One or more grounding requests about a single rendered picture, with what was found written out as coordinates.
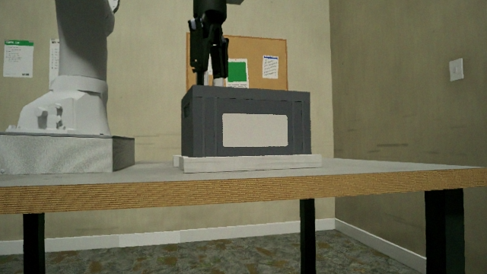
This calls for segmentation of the dark grey crate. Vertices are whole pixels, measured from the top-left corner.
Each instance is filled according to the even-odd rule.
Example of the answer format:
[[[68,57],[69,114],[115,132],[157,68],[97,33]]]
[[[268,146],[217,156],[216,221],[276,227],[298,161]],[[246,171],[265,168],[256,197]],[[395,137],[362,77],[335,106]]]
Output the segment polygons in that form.
[[[200,85],[181,113],[181,156],[311,155],[310,92]]]

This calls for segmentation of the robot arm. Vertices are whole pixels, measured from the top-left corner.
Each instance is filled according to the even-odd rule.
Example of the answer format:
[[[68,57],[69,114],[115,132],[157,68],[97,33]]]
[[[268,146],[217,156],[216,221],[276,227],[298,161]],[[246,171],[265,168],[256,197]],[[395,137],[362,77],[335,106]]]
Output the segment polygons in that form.
[[[109,0],[55,3],[59,76],[50,82],[47,94],[22,109],[18,126],[9,126],[6,132],[111,135],[107,37],[113,32],[115,15]]]

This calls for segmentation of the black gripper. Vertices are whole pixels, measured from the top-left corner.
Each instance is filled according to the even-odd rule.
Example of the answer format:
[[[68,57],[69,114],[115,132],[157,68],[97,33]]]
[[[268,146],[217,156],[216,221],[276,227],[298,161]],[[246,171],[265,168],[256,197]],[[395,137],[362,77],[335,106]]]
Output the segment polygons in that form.
[[[227,0],[193,0],[193,18],[188,20],[189,51],[196,84],[208,85],[210,55],[212,86],[224,87],[224,78],[228,77],[229,39],[223,37],[221,25],[227,19]]]

